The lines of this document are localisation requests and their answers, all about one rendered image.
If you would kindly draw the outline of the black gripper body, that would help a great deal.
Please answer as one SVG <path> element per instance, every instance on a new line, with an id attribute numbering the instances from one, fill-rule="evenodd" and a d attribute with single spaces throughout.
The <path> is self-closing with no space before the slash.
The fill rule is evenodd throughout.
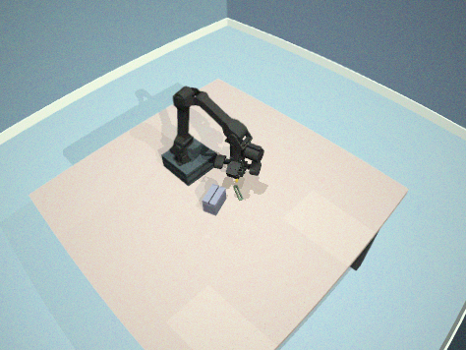
<path id="1" fill-rule="evenodd" d="M 262 168 L 262 163 L 261 162 L 257 163 L 257 162 L 252 161 L 251 164 L 248 164 L 248 161 L 245 161 L 245 157 L 243 155 L 239 156 L 239 157 L 236 157 L 236 156 L 231 155 L 231 153 L 230 153 L 229 158 L 231 160 L 234 160 L 234 161 L 242 160 L 243 163 L 244 163 L 245 171 L 246 171 L 246 169 L 248 169 L 249 173 L 251 175 L 258 176 L 260 174 L 260 171 L 261 171 L 261 168 Z M 228 166 L 230 159 L 226 159 L 226 155 L 218 154 L 216 156 L 214 162 L 213 162 L 213 167 L 217 168 L 217 169 L 222 169 L 223 164 L 227 164 L 227 166 Z"/>

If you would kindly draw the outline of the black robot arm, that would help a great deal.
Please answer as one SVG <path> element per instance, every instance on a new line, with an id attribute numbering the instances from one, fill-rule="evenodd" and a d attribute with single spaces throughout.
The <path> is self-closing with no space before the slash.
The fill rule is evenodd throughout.
<path id="1" fill-rule="evenodd" d="M 173 105 L 177 108 L 177 129 L 178 134 L 174 140 L 170 152 L 175 154 L 178 166 L 191 161 L 187 154 L 187 148 L 194 142 L 193 136 L 189 134 L 190 107 L 199 106 L 211 119 L 213 119 L 223 130 L 226 136 L 226 143 L 230 144 L 230 153 L 233 156 L 244 156 L 254 162 L 260 163 L 264 154 L 261 146 L 251 143 L 253 139 L 248 128 L 238 119 L 229 117 L 204 91 L 196 87 L 184 86 L 180 88 L 173 97 Z M 242 140 L 244 137 L 246 138 Z M 179 165 L 180 164 L 180 165 Z M 245 173 L 242 160 L 229 161 L 226 169 L 228 177 L 237 179 L 243 177 Z"/>

